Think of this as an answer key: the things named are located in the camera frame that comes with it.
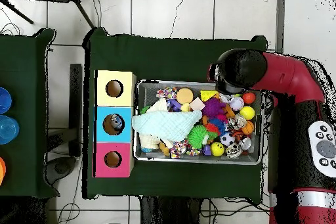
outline green cloth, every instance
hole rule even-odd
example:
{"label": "green cloth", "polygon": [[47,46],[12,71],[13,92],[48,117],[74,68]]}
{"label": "green cloth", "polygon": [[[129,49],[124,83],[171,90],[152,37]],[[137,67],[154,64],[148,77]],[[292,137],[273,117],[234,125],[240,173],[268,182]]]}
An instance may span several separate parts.
{"label": "green cloth", "polygon": [[[137,80],[207,81],[210,63],[233,48],[265,51],[267,40],[231,39],[154,39],[132,35],[106,36],[103,28],[88,33],[83,43],[85,77],[89,80],[89,134],[93,137],[95,70],[132,72]],[[261,167],[228,164],[191,164],[186,162],[135,161],[129,178],[92,177],[93,140],[89,140],[87,195],[191,196],[219,198],[249,197],[260,202]]]}
{"label": "green cloth", "polygon": [[33,37],[0,35],[0,87],[12,97],[12,106],[4,115],[20,126],[17,138],[0,145],[7,168],[0,196],[58,195],[43,176],[47,149],[45,59],[53,38],[52,29],[40,30]]}

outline wooden block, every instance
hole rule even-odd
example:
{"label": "wooden block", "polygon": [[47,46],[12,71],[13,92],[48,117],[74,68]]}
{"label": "wooden block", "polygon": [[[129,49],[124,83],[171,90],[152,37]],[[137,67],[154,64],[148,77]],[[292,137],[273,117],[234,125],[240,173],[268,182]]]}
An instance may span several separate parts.
{"label": "wooden block", "polygon": [[127,178],[134,166],[131,143],[97,143],[96,178]]}
{"label": "wooden block", "polygon": [[96,94],[99,106],[134,106],[136,76],[132,72],[96,70]]}
{"label": "wooden block", "polygon": [[[112,115],[117,114],[123,121],[123,129],[117,131],[112,127]],[[132,142],[131,107],[97,107],[96,141],[98,143],[131,143]]]}

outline plush toy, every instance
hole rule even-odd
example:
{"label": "plush toy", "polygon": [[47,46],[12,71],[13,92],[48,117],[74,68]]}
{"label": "plush toy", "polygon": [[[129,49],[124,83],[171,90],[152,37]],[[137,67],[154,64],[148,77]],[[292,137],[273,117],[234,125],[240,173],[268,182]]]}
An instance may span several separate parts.
{"label": "plush toy", "polygon": [[187,138],[194,148],[202,148],[203,145],[207,144],[209,134],[204,125],[195,125],[189,132]]}
{"label": "plush toy", "polygon": [[206,115],[209,119],[216,117],[217,114],[224,114],[226,104],[220,102],[215,97],[211,97],[205,102],[205,107],[202,109],[203,115]]}

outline toy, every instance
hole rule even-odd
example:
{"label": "toy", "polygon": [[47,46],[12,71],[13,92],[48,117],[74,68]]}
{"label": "toy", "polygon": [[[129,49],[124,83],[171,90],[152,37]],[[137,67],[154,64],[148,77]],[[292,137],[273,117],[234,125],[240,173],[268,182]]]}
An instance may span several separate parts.
{"label": "toy", "polygon": [[210,147],[209,145],[205,145],[205,146],[203,147],[203,154],[204,154],[205,156],[210,156],[210,155],[212,155],[212,153],[211,153],[211,147]]}
{"label": "toy", "polygon": [[250,106],[244,106],[239,113],[248,121],[255,116],[255,110]]}
{"label": "toy", "polygon": [[246,126],[241,128],[241,131],[243,131],[245,135],[251,134],[254,130],[255,130],[255,126],[253,125],[253,122],[251,121],[247,121]]}
{"label": "toy", "polygon": [[239,130],[245,125],[246,125],[246,120],[240,114],[236,114],[233,118],[228,119],[228,129]]}
{"label": "toy", "polygon": [[177,93],[176,87],[167,87],[165,89],[160,89],[156,92],[156,97],[161,99],[175,99]]}
{"label": "toy", "polygon": [[204,125],[195,125],[192,130],[189,132],[188,136],[189,143],[194,148],[201,148],[202,145],[207,144],[207,140],[209,138],[209,134]]}
{"label": "toy", "polygon": [[171,158],[180,158],[186,152],[186,145],[188,140],[184,139],[181,142],[174,142],[171,148]]}
{"label": "toy", "polygon": [[233,137],[233,134],[228,132],[225,133],[224,135],[220,136],[220,142],[224,145],[224,146],[229,146],[232,143],[234,143],[234,141],[236,140],[235,137]]}
{"label": "toy", "polygon": [[194,94],[192,93],[192,90],[188,88],[182,88],[178,90],[176,98],[177,101],[181,104],[191,103],[192,99],[194,98]]}
{"label": "toy", "polygon": [[224,107],[224,114],[227,118],[232,118],[234,117],[235,113],[232,111],[231,107],[229,104],[225,104]]}
{"label": "toy", "polygon": [[200,91],[200,93],[201,93],[201,100],[204,102],[213,97],[214,95],[217,94],[219,95],[219,92],[217,91]]}
{"label": "toy", "polygon": [[229,105],[233,111],[239,111],[244,107],[244,101],[241,97],[233,97]]}
{"label": "toy", "polygon": [[211,144],[211,152],[214,156],[221,156],[224,154],[225,147],[219,142],[214,142]]}
{"label": "toy", "polygon": [[232,143],[225,150],[228,158],[237,158],[243,152],[241,146],[237,143]]}
{"label": "toy", "polygon": [[196,97],[191,103],[190,103],[190,107],[192,110],[202,110],[205,105],[203,103],[203,101],[200,100],[199,97]]}
{"label": "toy", "polygon": [[252,145],[251,138],[249,137],[244,138],[239,142],[239,145],[241,146],[242,150],[248,150],[249,147]]}
{"label": "toy", "polygon": [[6,174],[6,164],[2,158],[0,158],[0,185],[3,182],[3,178]]}
{"label": "toy", "polygon": [[239,142],[243,138],[244,133],[242,131],[235,131],[233,132],[232,136],[237,139]]}
{"label": "toy", "polygon": [[224,114],[222,109],[227,104],[220,102],[218,99],[212,97],[205,102],[205,107],[202,110],[203,115],[206,115],[209,119],[216,117],[217,114]]}
{"label": "toy", "polygon": [[218,130],[219,130],[219,135],[224,135],[225,134],[225,125],[222,121],[220,121],[217,118],[213,118],[209,120],[209,123],[217,126]]}
{"label": "toy", "polygon": [[255,101],[255,94],[252,92],[244,93],[241,97],[245,104],[251,104]]}
{"label": "toy", "polygon": [[175,99],[169,99],[169,104],[174,112],[180,112],[182,105]]}
{"label": "toy", "polygon": [[11,94],[6,89],[0,88],[0,114],[7,112],[11,104]]}
{"label": "toy", "polygon": [[160,144],[159,144],[159,149],[162,151],[162,153],[163,153],[165,156],[170,156],[170,155],[171,155],[171,151],[170,151],[170,149],[165,145],[165,143],[160,142]]}
{"label": "toy", "polygon": [[181,111],[182,111],[182,112],[189,112],[189,111],[190,111],[189,103],[184,103],[184,104],[181,106]]}

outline washcloth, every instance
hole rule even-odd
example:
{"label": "washcloth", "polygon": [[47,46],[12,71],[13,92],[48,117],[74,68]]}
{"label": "washcloth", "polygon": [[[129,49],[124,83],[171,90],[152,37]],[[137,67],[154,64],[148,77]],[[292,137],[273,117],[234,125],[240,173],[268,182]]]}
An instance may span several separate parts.
{"label": "washcloth", "polygon": [[139,116],[132,117],[132,127],[140,134],[149,134],[160,139],[168,139],[173,142],[182,141],[194,124],[202,117],[202,112],[165,112],[148,111]]}

